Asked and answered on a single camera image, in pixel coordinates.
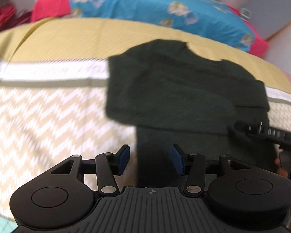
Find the person's hand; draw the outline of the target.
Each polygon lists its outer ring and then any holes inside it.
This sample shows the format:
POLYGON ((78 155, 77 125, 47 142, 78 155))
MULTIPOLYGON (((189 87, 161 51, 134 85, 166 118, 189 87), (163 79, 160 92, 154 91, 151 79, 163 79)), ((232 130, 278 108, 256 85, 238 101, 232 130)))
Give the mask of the person's hand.
POLYGON ((279 157, 275 160, 275 164, 278 166, 277 174, 288 178, 288 171, 281 167, 281 160, 279 157))

